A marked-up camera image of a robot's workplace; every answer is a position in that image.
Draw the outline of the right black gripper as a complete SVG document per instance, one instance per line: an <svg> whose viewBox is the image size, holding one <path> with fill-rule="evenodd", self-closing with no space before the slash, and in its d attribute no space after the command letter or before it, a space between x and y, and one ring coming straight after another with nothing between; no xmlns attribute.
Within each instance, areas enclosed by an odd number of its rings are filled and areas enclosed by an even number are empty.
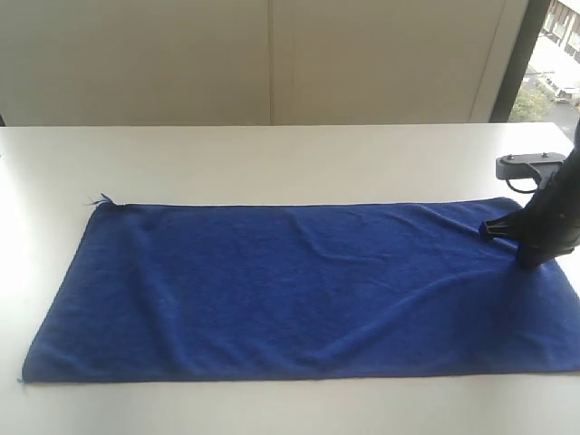
<svg viewBox="0 0 580 435"><path fill-rule="evenodd" d="M516 239L516 262L525 270L554 257L571 254L579 246L579 169L562 167L521 210L517 227L510 217L483 221L483 239Z"/></svg>

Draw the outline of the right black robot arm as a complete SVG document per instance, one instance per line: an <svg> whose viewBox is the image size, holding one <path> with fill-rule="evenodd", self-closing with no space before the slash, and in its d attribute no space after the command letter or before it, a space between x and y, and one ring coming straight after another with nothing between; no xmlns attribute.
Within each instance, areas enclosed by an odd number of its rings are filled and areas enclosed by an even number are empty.
<svg viewBox="0 0 580 435"><path fill-rule="evenodd" d="M536 189L523 208L483 222L483 239L515 241L516 261L524 269L569 255L579 246L579 150L568 156L543 152L500 157L496 178L507 184L532 179Z"/></svg>

